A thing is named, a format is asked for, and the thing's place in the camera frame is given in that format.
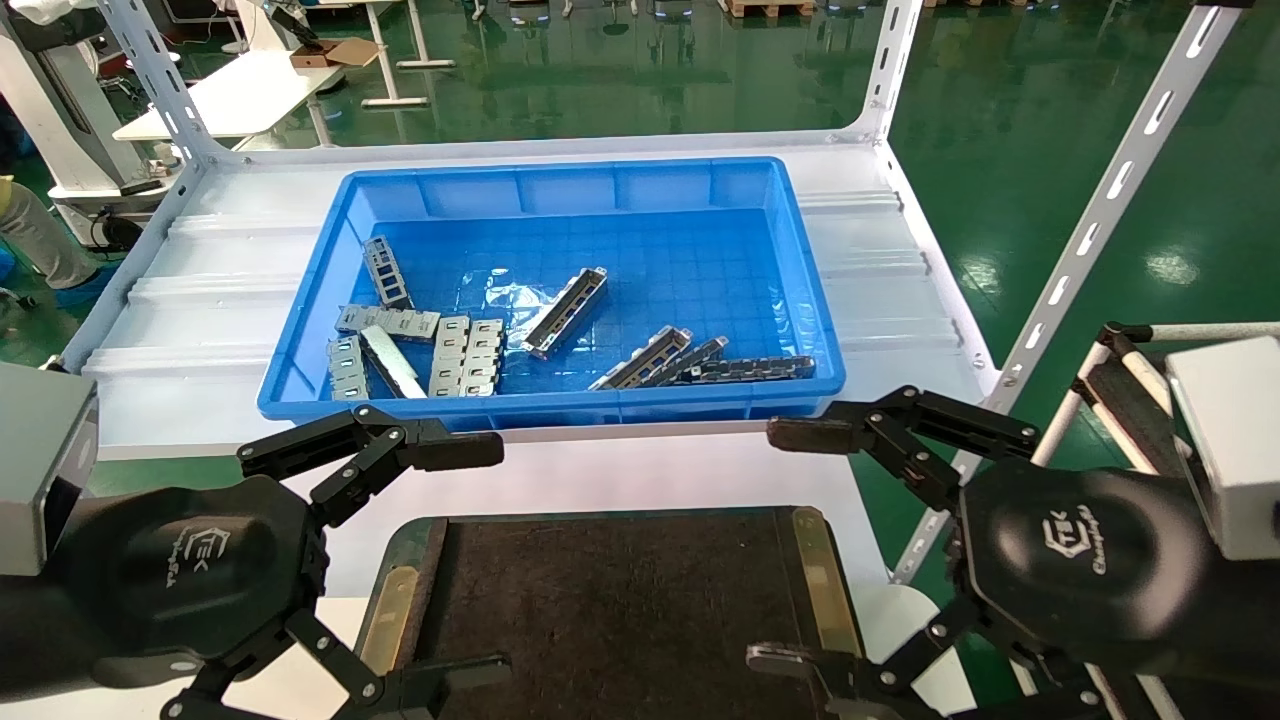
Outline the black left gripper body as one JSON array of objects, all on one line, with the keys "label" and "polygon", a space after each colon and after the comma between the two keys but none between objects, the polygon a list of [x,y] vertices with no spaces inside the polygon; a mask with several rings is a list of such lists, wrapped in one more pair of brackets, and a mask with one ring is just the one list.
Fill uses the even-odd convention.
[{"label": "black left gripper body", "polygon": [[1,696],[251,678],[292,647],[328,565],[308,503],[268,478],[78,502],[44,570],[3,578]]}]

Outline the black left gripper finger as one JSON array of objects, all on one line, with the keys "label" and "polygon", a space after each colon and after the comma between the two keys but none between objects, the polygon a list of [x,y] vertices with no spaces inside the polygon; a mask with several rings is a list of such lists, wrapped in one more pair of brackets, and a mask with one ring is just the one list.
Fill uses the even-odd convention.
[{"label": "black left gripper finger", "polygon": [[[511,676],[511,661],[503,653],[411,664],[379,676],[338,641],[312,610],[285,616],[283,628],[347,692],[347,701],[332,715],[334,719],[438,719],[453,691],[494,684]],[[237,670],[225,662],[206,664],[192,685],[164,706],[161,717],[264,719],[262,714],[223,702]]]},{"label": "black left gripper finger", "polygon": [[337,413],[242,446],[244,477],[276,482],[339,462],[311,491],[317,523],[338,528],[403,471],[492,468],[504,460],[495,432],[453,433],[435,418],[404,420],[371,405]]}]

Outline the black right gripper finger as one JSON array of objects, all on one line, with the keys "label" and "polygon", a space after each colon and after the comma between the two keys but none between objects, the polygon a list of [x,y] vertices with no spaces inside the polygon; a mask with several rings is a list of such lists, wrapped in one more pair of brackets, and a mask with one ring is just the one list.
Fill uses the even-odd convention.
[{"label": "black right gripper finger", "polygon": [[[855,653],[800,646],[758,643],[748,647],[746,665],[755,673],[817,682],[831,714],[869,719],[943,719],[913,687],[968,632],[993,625],[980,602],[955,598],[931,624],[905,641],[882,664]],[[1100,719],[1101,696],[1075,684],[975,707],[951,719]]]},{"label": "black right gripper finger", "polygon": [[951,512],[960,498],[961,474],[927,447],[934,441],[980,459],[1030,459],[1038,428],[948,396],[904,386],[869,401],[833,401],[819,416],[774,416],[768,421],[773,448],[796,454],[867,454],[919,500]]}]

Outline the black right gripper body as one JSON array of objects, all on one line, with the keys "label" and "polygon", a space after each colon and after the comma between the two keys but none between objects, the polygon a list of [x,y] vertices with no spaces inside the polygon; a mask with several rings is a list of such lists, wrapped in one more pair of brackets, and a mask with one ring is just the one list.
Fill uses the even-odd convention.
[{"label": "black right gripper body", "polygon": [[1277,689],[1277,562],[1226,559],[1184,480],[998,462],[956,518],[968,584],[1020,647]]}]

